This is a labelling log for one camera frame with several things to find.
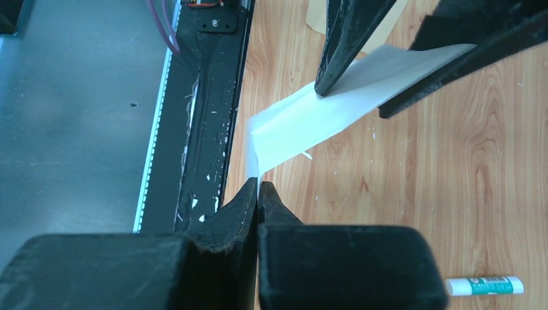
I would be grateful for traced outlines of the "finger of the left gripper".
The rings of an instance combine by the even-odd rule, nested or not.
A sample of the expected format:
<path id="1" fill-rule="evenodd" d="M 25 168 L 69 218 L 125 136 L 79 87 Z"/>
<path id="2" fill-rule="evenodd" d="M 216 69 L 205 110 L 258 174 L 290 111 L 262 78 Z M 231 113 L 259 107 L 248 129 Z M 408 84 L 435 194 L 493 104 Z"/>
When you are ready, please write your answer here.
<path id="1" fill-rule="evenodd" d="M 547 41 L 547 1 L 440 1 L 410 48 L 474 47 L 379 107 L 387 119 L 445 85 Z"/>
<path id="2" fill-rule="evenodd" d="M 326 39 L 314 89 L 327 96 L 395 0 L 331 0 L 326 2 Z"/>

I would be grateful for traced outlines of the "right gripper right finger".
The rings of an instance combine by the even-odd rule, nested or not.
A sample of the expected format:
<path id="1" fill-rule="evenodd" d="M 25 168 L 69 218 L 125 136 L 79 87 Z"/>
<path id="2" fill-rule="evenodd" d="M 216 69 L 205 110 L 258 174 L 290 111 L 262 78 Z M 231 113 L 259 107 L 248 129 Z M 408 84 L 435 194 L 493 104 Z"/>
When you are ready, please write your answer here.
<path id="1" fill-rule="evenodd" d="M 258 194 L 262 309 L 446 309 L 423 235 L 394 225 L 302 223 L 265 181 Z"/>

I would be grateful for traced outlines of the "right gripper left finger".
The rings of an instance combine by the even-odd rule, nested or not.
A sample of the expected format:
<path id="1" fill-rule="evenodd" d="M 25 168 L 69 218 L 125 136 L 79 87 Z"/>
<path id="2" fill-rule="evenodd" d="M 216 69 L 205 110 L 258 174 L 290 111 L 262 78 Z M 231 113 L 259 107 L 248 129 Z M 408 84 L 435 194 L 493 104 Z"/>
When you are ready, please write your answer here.
<path id="1" fill-rule="evenodd" d="M 252 309 L 258 181 L 186 232 L 43 234 L 1 273 L 2 309 Z"/>

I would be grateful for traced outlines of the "beige letter paper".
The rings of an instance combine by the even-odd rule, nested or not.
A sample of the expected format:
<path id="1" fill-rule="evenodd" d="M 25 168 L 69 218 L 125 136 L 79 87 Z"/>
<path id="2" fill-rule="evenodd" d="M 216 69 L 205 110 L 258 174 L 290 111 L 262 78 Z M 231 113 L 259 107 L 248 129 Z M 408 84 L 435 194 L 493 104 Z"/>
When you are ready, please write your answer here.
<path id="1" fill-rule="evenodd" d="M 249 118 L 246 129 L 246 176 L 265 172 L 336 135 L 373 109 L 442 68 L 472 44 L 425 51 L 390 45 L 354 61 L 326 97 L 314 84 Z"/>

